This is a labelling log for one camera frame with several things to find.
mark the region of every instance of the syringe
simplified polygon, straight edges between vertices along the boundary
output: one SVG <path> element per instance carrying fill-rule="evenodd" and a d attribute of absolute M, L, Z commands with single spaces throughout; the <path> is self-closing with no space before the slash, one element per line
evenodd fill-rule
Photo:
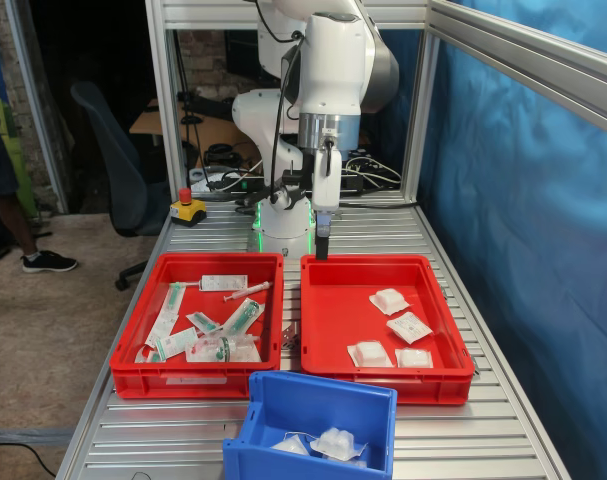
<path fill-rule="evenodd" d="M 271 286 L 272 286 L 272 282 L 263 282 L 263 283 L 260 283 L 253 287 L 250 287 L 250 288 L 244 288 L 243 290 L 238 290 L 238 291 L 234 292 L 232 295 L 230 295 L 229 297 L 223 297 L 223 300 L 225 300 L 227 302 L 228 300 L 234 300 L 235 298 L 247 297 L 248 295 L 251 295 L 253 293 L 260 292 L 262 290 L 267 290 Z"/>

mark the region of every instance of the metal workbench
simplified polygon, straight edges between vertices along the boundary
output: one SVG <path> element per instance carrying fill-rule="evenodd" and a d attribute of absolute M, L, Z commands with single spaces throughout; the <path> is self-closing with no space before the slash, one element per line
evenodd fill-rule
<path fill-rule="evenodd" d="M 381 192 L 358 201 L 402 202 L 403 197 Z M 192 229 L 166 223 L 118 335 L 161 253 L 247 250 L 252 217 L 234 207 L 210 203 L 208 219 Z M 395 479 L 569 478 L 420 208 L 342 209 L 330 253 L 425 255 L 478 366 L 466 405 L 399 407 Z M 283 328 L 298 326 L 299 268 L 297 260 L 285 261 Z M 284 352 L 281 366 L 297 370 L 297 356 Z M 151 480 L 222 480 L 221 441 L 236 435 L 245 411 L 246 403 L 237 401 L 121 400 L 106 360 L 57 479 L 131 480 L 142 472 Z"/>

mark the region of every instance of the blue curtain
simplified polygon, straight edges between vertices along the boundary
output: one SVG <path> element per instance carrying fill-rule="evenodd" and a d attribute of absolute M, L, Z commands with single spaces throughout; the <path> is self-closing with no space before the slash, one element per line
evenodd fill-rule
<path fill-rule="evenodd" d="M 607 52 L 607 0 L 461 3 Z M 607 133 L 449 45 L 432 107 L 428 218 L 572 476 L 607 479 Z"/>

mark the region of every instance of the blue plastic crate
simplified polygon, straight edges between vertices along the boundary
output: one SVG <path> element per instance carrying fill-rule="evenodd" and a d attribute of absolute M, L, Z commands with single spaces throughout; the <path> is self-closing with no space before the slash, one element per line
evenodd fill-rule
<path fill-rule="evenodd" d="M 223 442 L 226 480 L 391 479 L 396 391 L 286 372 L 250 377 L 250 405 L 236 440 Z M 287 432 L 319 437 L 331 427 L 354 435 L 355 448 L 367 446 L 360 468 L 321 458 L 274 450 Z"/>

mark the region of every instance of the black sneaker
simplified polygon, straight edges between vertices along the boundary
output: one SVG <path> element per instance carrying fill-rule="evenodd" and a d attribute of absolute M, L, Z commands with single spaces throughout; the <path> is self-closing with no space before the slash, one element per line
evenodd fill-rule
<path fill-rule="evenodd" d="M 21 257 L 24 272 L 69 272 L 78 265 L 78 262 L 73 258 L 65 258 L 49 250 L 41 250 L 39 253 L 40 255 L 31 262 L 27 257 Z"/>

